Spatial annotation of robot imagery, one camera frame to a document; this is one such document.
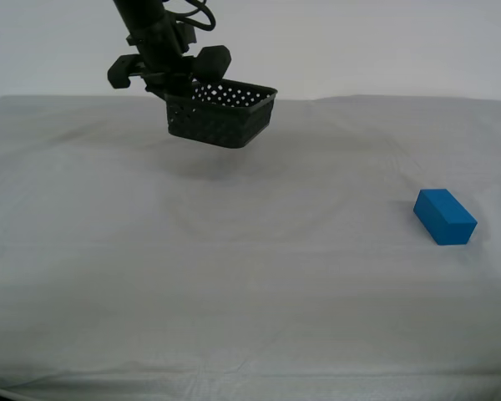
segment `white tablecloth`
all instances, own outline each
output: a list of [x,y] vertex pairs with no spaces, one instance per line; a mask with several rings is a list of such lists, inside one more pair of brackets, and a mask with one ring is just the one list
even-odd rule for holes
[[501,400],[501,102],[277,101],[225,150],[158,99],[1,98],[0,393]]

